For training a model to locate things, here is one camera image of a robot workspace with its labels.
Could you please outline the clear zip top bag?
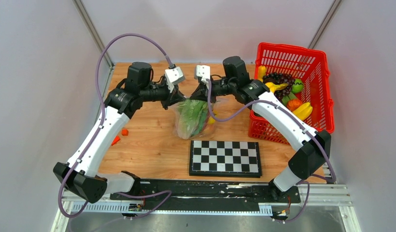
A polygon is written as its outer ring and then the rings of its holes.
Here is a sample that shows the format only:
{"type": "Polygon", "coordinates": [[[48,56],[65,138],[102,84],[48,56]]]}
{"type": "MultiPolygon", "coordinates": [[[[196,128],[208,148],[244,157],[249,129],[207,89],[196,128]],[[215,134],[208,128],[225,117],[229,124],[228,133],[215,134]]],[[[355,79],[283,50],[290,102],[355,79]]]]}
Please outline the clear zip top bag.
{"type": "Polygon", "coordinates": [[[206,100],[186,99],[171,106],[171,110],[175,113],[174,134],[184,140],[212,134],[215,131],[216,121],[211,117],[209,108],[212,108],[214,115],[217,115],[217,109],[226,102],[225,98],[217,98],[211,104],[206,100]]]}

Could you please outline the red plastic basket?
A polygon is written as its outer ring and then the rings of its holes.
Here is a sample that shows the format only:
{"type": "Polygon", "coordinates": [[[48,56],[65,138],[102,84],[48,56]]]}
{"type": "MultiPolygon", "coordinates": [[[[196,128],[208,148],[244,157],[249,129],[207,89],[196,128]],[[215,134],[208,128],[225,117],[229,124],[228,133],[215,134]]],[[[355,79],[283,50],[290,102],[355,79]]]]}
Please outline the red plastic basket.
{"type": "Polygon", "coordinates": [[[294,45],[260,43],[255,60],[255,77],[260,65],[269,73],[286,73],[303,81],[304,89],[295,94],[303,103],[310,102],[313,111],[305,122],[318,131],[333,133],[335,122],[329,88],[329,68],[323,51],[294,45]]]}

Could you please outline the yellow bell pepper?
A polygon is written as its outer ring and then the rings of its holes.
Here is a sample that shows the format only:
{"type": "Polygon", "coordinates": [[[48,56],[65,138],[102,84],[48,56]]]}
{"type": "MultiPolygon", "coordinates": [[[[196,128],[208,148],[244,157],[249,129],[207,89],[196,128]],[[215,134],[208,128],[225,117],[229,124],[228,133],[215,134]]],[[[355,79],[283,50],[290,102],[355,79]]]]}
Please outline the yellow bell pepper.
{"type": "Polygon", "coordinates": [[[212,125],[212,124],[214,124],[215,122],[216,122],[215,119],[214,119],[211,115],[209,115],[207,124],[208,124],[208,125],[212,125]]]}

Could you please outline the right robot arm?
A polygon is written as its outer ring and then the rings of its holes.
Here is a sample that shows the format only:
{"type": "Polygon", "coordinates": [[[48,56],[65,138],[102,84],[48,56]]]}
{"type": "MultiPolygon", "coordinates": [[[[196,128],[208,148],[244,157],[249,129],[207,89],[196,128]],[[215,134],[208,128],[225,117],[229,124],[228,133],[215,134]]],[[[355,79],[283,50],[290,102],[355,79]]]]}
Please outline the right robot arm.
{"type": "Polygon", "coordinates": [[[318,132],[299,119],[275,97],[270,87],[250,78],[239,56],[224,59],[223,67],[225,76],[213,80],[209,66],[197,65],[194,78],[199,86],[191,97],[211,102],[218,96],[233,95],[285,137],[295,154],[287,167],[271,180],[269,188],[271,199],[281,202],[292,186],[313,176],[324,163],[329,164],[331,135],[325,130],[318,132]]]}

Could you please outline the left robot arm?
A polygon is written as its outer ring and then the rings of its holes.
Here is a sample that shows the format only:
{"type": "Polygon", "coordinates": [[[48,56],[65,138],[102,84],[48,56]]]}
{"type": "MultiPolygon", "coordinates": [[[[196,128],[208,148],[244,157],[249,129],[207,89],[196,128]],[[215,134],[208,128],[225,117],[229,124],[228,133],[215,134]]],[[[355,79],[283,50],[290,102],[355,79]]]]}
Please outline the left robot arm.
{"type": "Polygon", "coordinates": [[[58,162],[53,173],[62,186],[89,203],[96,203],[103,195],[116,192],[130,200],[141,194],[139,178],[127,171],[118,174],[98,172],[102,159],[122,128],[144,102],[161,102],[164,109],[182,102],[185,96],[178,84],[185,80],[180,67],[164,71],[158,82],[152,81],[154,70],[149,63],[134,62],[127,77],[109,92],[104,110],[90,134],[66,163],[58,162]]]}

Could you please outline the green napa cabbage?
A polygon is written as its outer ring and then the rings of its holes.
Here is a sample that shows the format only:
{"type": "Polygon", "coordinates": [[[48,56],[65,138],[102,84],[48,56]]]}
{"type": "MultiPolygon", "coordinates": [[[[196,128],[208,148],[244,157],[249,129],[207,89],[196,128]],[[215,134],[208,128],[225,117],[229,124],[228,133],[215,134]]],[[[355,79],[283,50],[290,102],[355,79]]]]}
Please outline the green napa cabbage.
{"type": "Polygon", "coordinates": [[[182,139],[190,139],[203,131],[208,119],[208,103],[186,99],[177,106],[177,112],[177,135],[182,139]]]}

